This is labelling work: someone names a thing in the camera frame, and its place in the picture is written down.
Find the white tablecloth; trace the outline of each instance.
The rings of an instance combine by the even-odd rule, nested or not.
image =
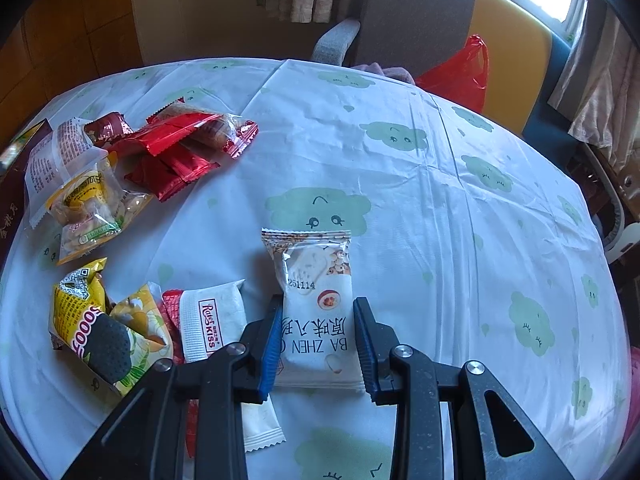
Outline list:
[[[299,61],[129,71],[62,94],[32,123],[117,110],[139,127],[179,96],[255,120],[260,134],[236,163],[154,202],[66,266],[51,261],[51,218],[21,228],[2,275],[1,407],[50,478],[117,401],[94,391],[74,355],[51,349],[52,284],[102,255],[116,300],[147,280],[202,288],[246,278],[242,296],[255,319],[278,290],[260,228],[306,230],[311,217],[317,229],[352,229],[354,294],[369,298],[402,343],[447,364],[483,361],[577,480],[599,476],[628,412],[628,340],[600,239],[570,179],[448,101]],[[247,455],[251,479],[388,475],[395,409],[331,390],[276,389],[273,403],[287,442]]]

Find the red snack package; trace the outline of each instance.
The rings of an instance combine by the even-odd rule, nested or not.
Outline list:
[[[84,132],[89,136],[94,146],[101,148],[107,142],[128,137],[133,133],[131,127],[118,112],[110,112],[84,126]]]
[[[157,157],[143,155],[136,169],[125,178],[147,188],[164,202],[190,182],[219,167],[218,163],[209,162],[177,143]]]
[[[185,182],[193,182],[214,168],[219,168],[217,162],[209,162],[195,153],[190,152],[180,143],[174,144],[170,148],[158,155],[169,168],[174,170]]]
[[[119,140],[111,146],[111,151],[118,155],[132,155],[133,153],[149,152],[159,155],[168,147],[192,134],[203,124],[220,118],[222,114],[208,112],[190,112],[162,121],[155,121],[143,126],[138,131]]]
[[[183,100],[178,99],[151,115],[146,121],[153,124],[156,121],[166,120],[181,114],[205,112],[205,110],[190,107]],[[258,134],[258,125],[233,114],[217,115],[219,115],[218,118],[197,128],[189,138],[220,152],[225,152],[231,158],[238,158]]]
[[[159,307],[162,319],[169,328],[169,335],[174,342],[174,363],[178,365],[184,362],[182,339],[180,338],[180,297],[183,292],[183,290],[165,291],[162,294],[162,305]],[[198,402],[196,400],[189,401],[186,425],[187,454],[189,458],[193,458],[196,454],[196,428],[198,427]]]
[[[136,169],[124,178],[147,188],[160,202],[164,202],[187,186],[171,168],[151,155],[143,155]]]

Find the snack package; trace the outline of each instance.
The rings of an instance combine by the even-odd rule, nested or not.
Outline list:
[[[284,291],[278,386],[364,387],[353,334],[348,231],[262,230]]]
[[[185,182],[194,182],[220,165],[191,152],[180,142],[158,155],[158,158]]]
[[[71,180],[47,201],[62,225],[58,265],[87,254],[122,232],[151,199],[122,189],[108,158]]]
[[[148,189],[164,202],[187,184],[219,167],[218,163],[209,162],[178,142],[158,156],[143,155],[124,178]]]
[[[31,150],[24,183],[29,195],[32,228],[47,212],[51,195],[107,156],[105,150],[92,145],[83,131],[87,123],[78,118],[69,119]]]
[[[162,121],[187,113],[211,113],[218,115],[215,120],[209,121],[196,129],[189,135],[189,139],[196,140],[210,148],[224,152],[231,158],[238,158],[258,134],[258,125],[253,121],[244,120],[242,117],[233,114],[219,114],[216,112],[206,112],[206,110],[198,110],[185,104],[182,99],[168,104],[159,112],[149,117],[147,122],[152,124],[156,121]]]
[[[141,156],[135,169],[124,178],[148,189],[160,202],[168,200],[188,184],[162,160],[151,155]]]
[[[173,146],[203,124],[219,118],[221,114],[189,112],[162,121],[153,121],[128,137],[111,145],[110,151],[118,155],[132,155],[147,152],[156,156]]]
[[[162,295],[164,312],[181,333],[184,359],[206,359],[216,350],[238,341],[246,326],[241,280],[201,290],[168,290]],[[187,413],[186,445],[195,454],[198,402],[190,402]],[[245,452],[285,441],[271,397],[262,404],[242,404],[242,432]]]
[[[95,121],[84,125],[84,132],[101,148],[107,142],[113,144],[116,140],[128,137],[133,133],[131,127],[118,112],[110,112]]]
[[[109,308],[100,277],[106,260],[74,270],[54,286],[49,332],[54,348],[69,346],[124,396],[156,360],[172,358],[174,350],[156,303],[161,301],[157,285],[143,285]]]

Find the red plastic bag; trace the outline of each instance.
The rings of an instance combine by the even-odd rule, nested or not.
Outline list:
[[[479,114],[484,107],[488,74],[489,51],[482,38],[474,34],[462,50],[417,77],[415,84]]]

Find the wooden wall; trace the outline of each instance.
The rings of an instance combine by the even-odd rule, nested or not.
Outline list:
[[[0,150],[56,95],[141,65],[131,0],[35,0],[0,49]]]

